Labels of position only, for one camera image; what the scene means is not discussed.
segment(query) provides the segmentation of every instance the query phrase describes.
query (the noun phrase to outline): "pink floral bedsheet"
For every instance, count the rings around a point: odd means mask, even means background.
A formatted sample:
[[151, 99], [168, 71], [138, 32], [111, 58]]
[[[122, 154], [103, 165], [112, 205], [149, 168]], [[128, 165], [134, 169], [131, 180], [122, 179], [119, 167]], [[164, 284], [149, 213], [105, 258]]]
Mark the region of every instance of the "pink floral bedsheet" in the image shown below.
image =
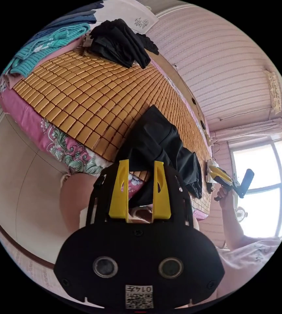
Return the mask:
[[[172, 84], [163, 70], [154, 62], [153, 65]], [[64, 163], [70, 174], [81, 172], [98, 177], [102, 169], [111, 164], [42, 118], [14, 89], [7, 87], [2, 77], [0, 78], [0, 105], [4, 112], [11, 115], [21, 130], [29, 136], [41, 151]], [[129, 198], [141, 188], [143, 183], [141, 179], [129, 174]], [[204, 220], [207, 217], [205, 213], [194, 208], [193, 215], [197, 220]]]

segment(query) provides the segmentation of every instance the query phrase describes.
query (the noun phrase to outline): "floor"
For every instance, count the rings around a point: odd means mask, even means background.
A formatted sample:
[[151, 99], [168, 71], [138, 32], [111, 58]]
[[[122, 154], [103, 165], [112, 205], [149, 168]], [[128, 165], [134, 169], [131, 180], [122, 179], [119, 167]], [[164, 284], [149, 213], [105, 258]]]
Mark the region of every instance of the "floor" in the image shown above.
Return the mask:
[[51, 263], [69, 236], [58, 203], [65, 172], [0, 107], [0, 225], [26, 250]]

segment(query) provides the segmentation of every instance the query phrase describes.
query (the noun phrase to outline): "sticker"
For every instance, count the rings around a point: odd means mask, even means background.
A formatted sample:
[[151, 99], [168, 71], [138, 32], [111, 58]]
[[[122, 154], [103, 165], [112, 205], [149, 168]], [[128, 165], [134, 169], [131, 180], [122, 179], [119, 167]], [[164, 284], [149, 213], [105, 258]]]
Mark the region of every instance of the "sticker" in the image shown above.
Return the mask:
[[146, 309], [153, 306], [153, 286], [126, 285], [126, 308]]

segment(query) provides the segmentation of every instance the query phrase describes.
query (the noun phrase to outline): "wall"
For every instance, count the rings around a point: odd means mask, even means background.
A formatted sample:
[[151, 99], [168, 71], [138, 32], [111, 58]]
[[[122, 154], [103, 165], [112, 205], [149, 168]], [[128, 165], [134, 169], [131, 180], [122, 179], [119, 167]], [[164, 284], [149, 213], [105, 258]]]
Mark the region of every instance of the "wall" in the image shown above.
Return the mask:
[[188, 3], [185, 1], [179, 0], [137, 0], [138, 2], [142, 3], [145, 6], [151, 7], [151, 11], [154, 14], [160, 13], [164, 10], [175, 6], [187, 5]]
[[[219, 146], [215, 145], [214, 151], [216, 152], [218, 148]], [[214, 154], [214, 157], [219, 166], [232, 176], [233, 171], [227, 142], [220, 144], [220, 150]], [[210, 215], [206, 220], [200, 221], [199, 226], [202, 233], [211, 239], [216, 246], [222, 248], [225, 241], [222, 211], [219, 203], [214, 201], [219, 188], [220, 185], [216, 184], [216, 190], [212, 193]]]
[[203, 8], [188, 7], [160, 17], [147, 36], [177, 65], [210, 131], [269, 119], [271, 101], [263, 70], [275, 67], [233, 24]]

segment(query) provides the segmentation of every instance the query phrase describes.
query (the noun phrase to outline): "pink striped wallpaper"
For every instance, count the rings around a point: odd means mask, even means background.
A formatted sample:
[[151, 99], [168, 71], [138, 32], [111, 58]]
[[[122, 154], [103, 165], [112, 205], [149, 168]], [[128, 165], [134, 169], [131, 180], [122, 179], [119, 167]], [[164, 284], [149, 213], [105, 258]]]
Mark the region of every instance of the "pink striped wallpaper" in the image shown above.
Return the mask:
[[263, 71], [275, 67], [233, 24], [190, 7], [163, 15], [147, 36], [177, 65], [210, 131], [269, 119], [270, 94]]

